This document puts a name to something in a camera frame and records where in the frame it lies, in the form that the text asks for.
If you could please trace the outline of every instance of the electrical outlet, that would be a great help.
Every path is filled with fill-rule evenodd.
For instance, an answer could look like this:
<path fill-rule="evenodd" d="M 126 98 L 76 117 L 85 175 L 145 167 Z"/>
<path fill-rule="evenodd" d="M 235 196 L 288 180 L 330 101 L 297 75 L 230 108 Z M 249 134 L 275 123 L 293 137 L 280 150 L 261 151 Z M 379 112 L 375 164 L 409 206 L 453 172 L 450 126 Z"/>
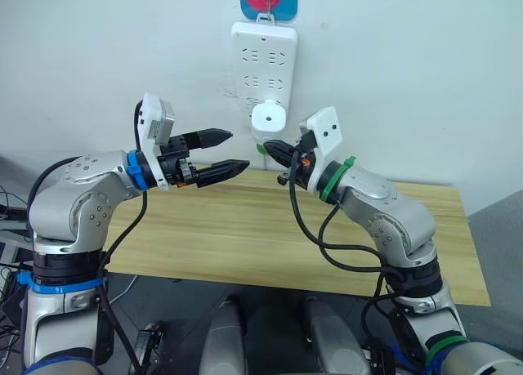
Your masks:
<path fill-rule="evenodd" d="M 237 22 L 232 27 L 236 90 L 244 121 L 253 108 L 274 100 L 288 112 L 297 33 L 293 28 Z"/>

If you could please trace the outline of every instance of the wire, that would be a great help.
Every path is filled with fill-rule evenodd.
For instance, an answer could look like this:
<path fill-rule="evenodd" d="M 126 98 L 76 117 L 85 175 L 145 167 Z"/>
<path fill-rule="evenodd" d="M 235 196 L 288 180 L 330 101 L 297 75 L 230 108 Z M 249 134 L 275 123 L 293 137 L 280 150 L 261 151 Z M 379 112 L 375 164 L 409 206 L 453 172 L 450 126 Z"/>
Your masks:
<path fill-rule="evenodd" d="M 65 158 L 61 161 L 52 164 L 50 167 L 47 167 L 46 170 L 40 174 L 36 181 L 34 181 L 33 187 L 31 187 L 31 191 L 29 192 L 29 196 L 27 197 L 27 226 L 29 229 L 29 236 L 31 238 L 33 237 L 33 228 L 31 227 L 31 222 L 29 220 L 29 210 L 31 209 L 31 205 L 33 204 L 34 198 L 36 197 L 36 193 L 38 192 L 40 185 L 42 185 L 45 178 L 48 177 L 51 172 L 61 167 L 62 165 L 66 165 L 73 162 L 78 157 L 79 156 Z"/>
<path fill-rule="evenodd" d="M 139 101 L 136 105 L 136 108 L 134 109 L 134 137 L 135 137 L 135 143 L 136 143 L 136 150 L 140 151 L 140 138 L 138 136 L 138 118 L 140 116 L 140 109 L 142 106 L 142 101 Z M 111 255 L 116 251 L 118 246 L 121 244 L 121 242 L 127 237 L 127 235 L 138 225 L 138 223 L 141 221 L 143 216 L 145 215 L 145 212 L 147 211 L 147 191 L 144 191 L 142 193 L 142 201 L 141 201 L 141 209 L 138 213 L 138 216 L 134 219 L 134 221 L 129 225 L 124 232 L 120 234 L 118 238 L 111 244 L 109 247 L 109 250 L 104 255 L 100 266 L 98 267 L 98 275 L 100 277 L 104 277 L 105 275 L 105 266 L 110 262 Z M 134 352 L 134 349 L 131 345 L 131 342 L 127 338 L 125 332 L 123 331 L 122 325 L 118 321 L 118 318 L 116 318 L 116 315 L 114 314 L 113 310 L 111 309 L 111 305 L 109 302 L 109 299 L 107 298 L 107 292 L 105 291 L 104 287 L 102 285 L 98 286 L 98 294 L 100 295 L 100 301 L 101 306 L 105 313 L 107 314 L 109 321 L 113 325 L 114 330 L 118 334 L 118 337 L 120 338 L 120 341 L 123 344 L 123 348 L 125 349 L 127 356 L 129 356 L 129 359 L 131 360 L 131 365 L 134 367 L 136 374 L 141 375 L 144 373 L 144 369 L 140 366 L 140 363 L 138 362 L 138 359 L 136 358 L 136 354 Z"/>
<path fill-rule="evenodd" d="M 13 342 L 13 340 L 15 339 L 15 337 L 17 336 L 17 334 L 13 334 L 11 336 L 11 339 L 9 340 L 9 346 L 13 346 L 14 344 L 16 344 L 16 342 L 18 341 L 18 339 L 16 339 L 15 342 Z M 6 355 L 3 356 L 2 358 L 2 362 L 0 363 L 0 369 L 3 368 L 4 365 L 6 365 L 7 363 L 7 359 L 9 359 L 9 354 L 11 353 L 11 349 L 6 349 Z"/>
<path fill-rule="evenodd" d="M 136 282 L 136 279 L 138 278 L 138 275 L 134 275 L 134 277 L 132 278 L 131 282 L 129 283 L 129 285 L 127 286 L 127 288 L 125 288 L 121 293 L 119 293 L 118 295 L 116 295 L 115 297 L 113 297 L 110 301 L 109 301 L 109 304 L 113 304 L 114 302 L 116 302 L 120 297 L 123 297 L 125 296 L 125 294 L 127 292 L 129 292 L 129 289 L 131 289 L 132 285 L 134 285 L 134 283 Z"/>
<path fill-rule="evenodd" d="M 299 151 L 295 151 L 293 153 L 293 158 L 291 160 L 291 167 L 290 167 L 290 175 L 289 175 L 289 195 L 291 199 L 291 205 L 293 207 L 294 217 L 296 218 L 296 222 L 300 226 L 300 229 L 305 234 L 305 236 L 313 243 L 316 243 L 320 247 L 320 252 L 324 256 L 324 258 L 331 263 L 332 265 L 348 271 L 354 271 L 354 272 L 364 272 L 364 273 L 380 273 L 378 276 L 378 281 L 376 285 L 376 289 L 374 291 L 374 297 L 371 297 L 367 300 L 367 302 L 364 305 L 364 308 L 361 311 L 361 327 L 369 339 L 369 343 L 373 346 L 377 346 L 379 348 L 386 348 L 387 345 L 381 340 L 381 338 L 375 337 L 369 329 L 369 326 L 367 325 L 367 313 L 369 312 L 369 309 L 371 306 L 377 306 L 378 302 L 392 299 L 394 297 L 401 296 L 404 292 L 398 291 L 394 293 L 390 293 L 387 295 L 379 296 L 379 293 L 382 290 L 382 284 L 383 280 L 385 278 L 385 275 L 395 275 L 399 277 L 402 281 L 405 281 L 405 277 L 396 269 L 385 266 L 385 260 L 378 251 L 374 250 L 373 248 L 369 248 L 367 246 L 361 246 L 361 245 L 349 245 L 349 244 L 327 244 L 323 241 L 324 238 L 324 232 L 329 225 L 329 222 L 334 218 L 336 213 L 340 210 L 341 204 L 340 202 L 336 202 L 334 205 L 333 210 L 327 215 L 324 222 L 321 224 L 320 232 L 318 233 L 318 238 L 316 238 L 307 228 L 305 223 L 303 222 L 302 216 L 299 211 L 299 207 L 297 205 L 297 198 L 296 198 L 296 169 L 297 169 L 297 161 L 299 158 Z M 351 266 L 346 265 L 344 263 L 341 263 L 340 261 L 337 261 L 336 259 L 332 258 L 329 253 L 327 252 L 328 249 L 350 249 L 350 250 L 360 250 L 360 251 L 366 251 L 370 252 L 373 255 L 375 255 L 381 263 L 381 266 Z"/>
<path fill-rule="evenodd" d="M 368 246 L 363 246 L 359 244 L 328 244 L 323 241 L 323 236 L 325 229 L 327 228 L 327 225 L 329 222 L 333 219 L 333 217 L 336 215 L 338 210 L 340 209 L 341 205 L 339 202 L 337 202 L 334 205 L 333 210 L 329 213 L 329 215 L 325 218 L 324 222 L 322 223 L 320 227 L 320 232 L 318 234 L 318 238 L 316 238 L 306 227 L 305 223 L 303 222 L 302 215 L 300 213 L 300 209 L 297 205 L 297 198 L 296 198 L 296 167 L 297 167 L 297 160 L 298 160 L 299 152 L 295 151 L 293 153 L 293 158 L 291 160 L 291 170 L 289 175 L 289 195 L 291 199 L 291 205 L 293 207 L 294 217 L 296 218 L 296 222 L 299 225 L 302 232 L 305 234 L 305 236 L 313 243 L 316 243 L 320 247 L 321 255 L 331 264 L 334 265 L 340 269 L 348 270 L 348 271 L 354 271 L 358 273 L 385 273 L 390 275 L 396 275 L 400 279 L 403 279 L 403 275 L 396 269 L 390 267 L 390 266 L 383 266 L 385 264 L 385 261 L 383 259 L 383 255 L 380 254 L 377 250 L 370 248 Z M 382 264 L 381 266 L 351 266 L 344 263 L 341 263 L 340 261 L 337 261 L 336 259 L 332 258 L 330 254 L 326 251 L 327 249 L 332 250 L 356 250 L 356 251 L 365 251 L 370 252 L 371 254 L 375 255 Z"/>
<path fill-rule="evenodd" d="M 9 268 L 7 266 L 4 266 L 2 269 L 0 269 L 0 278 L 3 279 L 5 282 L 7 282 L 7 277 L 9 277 L 9 275 L 7 275 L 7 277 L 4 277 L 2 274 L 4 270 L 9 270 Z"/>
<path fill-rule="evenodd" d="M 380 273 L 378 276 L 378 281 L 376 282 L 376 290 L 374 291 L 373 297 L 378 297 L 379 294 L 382 292 L 384 279 L 385 279 L 385 275 L 383 273 Z"/>
<path fill-rule="evenodd" d="M 377 346 L 380 349 L 387 348 L 387 344 L 383 342 L 383 340 L 379 337 L 375 337 L 369 329 L 369 326 L 367 325 L 367 314 L 369 312 L 370 307 L 375 306 L 379 301 L 393 299 L 395 297 L 399 297 L 403 294 L 403 292 L 394 292 L 394 293 L 388 293 L 387 295 L 382 295 L 378 297 L 370 297 L 365 305 L 363 306 L 363 309 L 361 310 L 361 328 L 363 329 L 363 332 L 365 333 L 365 336 L 369 339 L 369 343 L 371 345 Z"/>
<path fill-rule="evenodd" d="M 19 265 L 10 265 L 9 263 L 0 262 L 0 266 L 11 267 L 13 269 L 18 269 L 18 270 L 32 270 L 33 269 L 29 265 L 22 265 L 22 263 L 20 263 Z"/>
<path fill-rule="evenodd" d="M 11 197 L 15 197 L 20 202 L 22 202 L 25 206 L 27 206 L 27 201 L 25 201 L 23 198 L 19 197 L 15 193 L 12 193 L 11 191 L 5 191 L 4 188 L 1 185 L 0 185 L 0 188 L 2 188 L 2 191 L 0 191 L 0 193 L 5 194 L 6 195 L 6 199 L 9 199 L 7 196 L 10 195 Z"/>
<path fill-rule="evenodd" d="M 15 328 L 14 326 L 11 326 L 9 324 L 3 324 L 2 326 L 0 326 L 0 338 L 4 338 L 5 335 L 11 335 L 11 334 L 17 334 L 17 331 L 18 329 Z"/>
<path fill-rule="evenodd" d="M 7 191 L 4 189 L 3 185 L 0 185 L 0 189 L 2 189 L 2 192 L 6 195 L 6 208 L 9 208 L 9 197 L 7 196 Z"/>
<path fill-rule="evenodd" d="M 290 175 L 288 180 L 288 191 L 289 196 L 291 199 L 291 206 L 293 207 L 294 212 L 294 218 L 296 219 L 296 222 L 300 229 L 302 230 L 303 234 L 314 244 L 327 248 L 329 250 L 357 250 L 357 251 L 365 251 L 370 252 L 374 256 L 376 256 L 381 263 L 384 262 L 383 255 L 380 254 L 375 249 L 368 247 L 368 246 L 362 246 L 359 244 L 329 244 L 325 243 L 323 241 L 319 241 L 306 227 L 305 223 L 303 222 L 302 215 L 300 213 L 300 208 L 297 205 L 297 198 L 296 198 L 296 168 L 297 168 L 297 160 L 299 157 L 299 152 L 294 152 L 293 159 L 291 160 L 291 169 L 290 169 Z"/>

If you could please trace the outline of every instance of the silver robot arm segment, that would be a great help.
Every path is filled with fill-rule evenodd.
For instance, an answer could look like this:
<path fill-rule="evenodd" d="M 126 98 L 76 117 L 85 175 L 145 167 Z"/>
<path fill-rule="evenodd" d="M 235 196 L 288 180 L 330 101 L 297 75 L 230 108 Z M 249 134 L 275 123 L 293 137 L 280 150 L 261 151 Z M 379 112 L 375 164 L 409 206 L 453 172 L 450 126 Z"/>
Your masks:
<path fill-rule="evenodd" d="M 81 363 L 74 373 L 82 368 L 89 373 L 89 365 L 103 364 L 112 355 L 114 334 L 101 311 L 98 288 L 105 283 L 100 271 L 102 248 L 121 202 L 156 186 L 169 190 L 170 185 L 211 185 L 249 165 L 249 161 L 226 160 L 196 169 L 186 160 L 190 150 L 219 145 L 232 134 L 207 129 L 170 136 L 169 103 L 145 94 L 137 109 L 139 150 L 77 158 L 30 205 L 34 267 L 19 276 L 19 282 L 29 287 L 21 331 L 26 368 L 46 373 L 50 368 L 40 368 L 42 363 L 71 356 Z M 58 367 L 51 371 L 58 373 Z"/>
<path fill-rule="evenodd" d="M 438 364 L 436 370 L 450 375 L 520 372 L 521 361 L 467 340 L 449 285 L 440 275 L 436 223 L 427 208 L 388 179 L 355 166 L 353 156 L 342 159 L 342 134 L 333 107 L 313 114 L 300 128 L 297 145 L 274 140 L 267 141 L 265 149 L 286 168 L 298 153 L 296 184 L 326 203 L 339 203 L 372 237 L 386 266 L 403 277 L 385 274 L 395 305 L 389 320 L 406 356 L 426 368 Z M 289 173 L 278 176 L 281 185 Z"/>

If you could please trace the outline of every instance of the gray floor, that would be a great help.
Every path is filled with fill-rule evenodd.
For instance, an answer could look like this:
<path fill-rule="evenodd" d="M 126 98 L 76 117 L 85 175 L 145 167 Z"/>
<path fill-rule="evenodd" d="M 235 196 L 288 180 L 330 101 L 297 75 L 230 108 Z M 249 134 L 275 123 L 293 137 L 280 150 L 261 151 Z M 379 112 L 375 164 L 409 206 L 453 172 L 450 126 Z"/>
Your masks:
<path fill-rule="evenodd" d="M 520 191 L 471 216 L 469 224 L 492 307 L 459 306 L 471 339 L 493 343 L 518 357 L 523 351 L 522 205 Z M 128 275 L 111 275 L 110 294 L 120 292 L 130 279 Z M 139 277 L 129 294 L 114 304 L 114 311 L 132 340 L 147 323 L 165 323 L 163 347 L 154 356 L 155 375 L 197 374 L 212 314 L 233 293 L 240 295 L 248 316 L 245 345 L 251 375 L 317 369 L 297 322 L 297 303 L 307 295 L 326 300 L 356 337 L 364 340 L 359 321 L 364 299 L 342 295 Z M 394 341 L 379 314 L 371 312 L 369 319 L 376 333 Z M 18 360 L 18 355 L 12 354 L 0 373 L 20 373 Z M 114 356 L 102 368 L 106 375 L 124 375 L 128 365 L 117 341 Z"/>

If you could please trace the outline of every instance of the wooden table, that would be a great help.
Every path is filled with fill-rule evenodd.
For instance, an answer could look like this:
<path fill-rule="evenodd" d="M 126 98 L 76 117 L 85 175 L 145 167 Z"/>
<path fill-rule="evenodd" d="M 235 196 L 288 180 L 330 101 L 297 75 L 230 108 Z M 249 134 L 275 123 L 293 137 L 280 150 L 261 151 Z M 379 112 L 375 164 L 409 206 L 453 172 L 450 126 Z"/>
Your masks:
<path fill-rule="evenodd" d="M 372 295 L 376 274 L 339 270 L 306 239 L 294 220 L 288 187 L 278 185 L 276 175 L 247 170 L 235 179 L 202 189 L 151 190 L 147 214 L 113 255 L 109 270 Z M 397 186 L 434 214 L 440 265 L 454 300 L 488 306 L 489 296 L 458 191 L 436 185 Z M 331 207 L 305 191 L 298 193 L 305 223 L 317 232 Z M 118 206 L 106 245 L 135 218 L 140 205 L 141 198 Z M 331 222 L 326 240 L 373 246 L 363 228 L 342 212 Z M 331 254 L 355 266 L 377 264 L 366 253 Z"/>

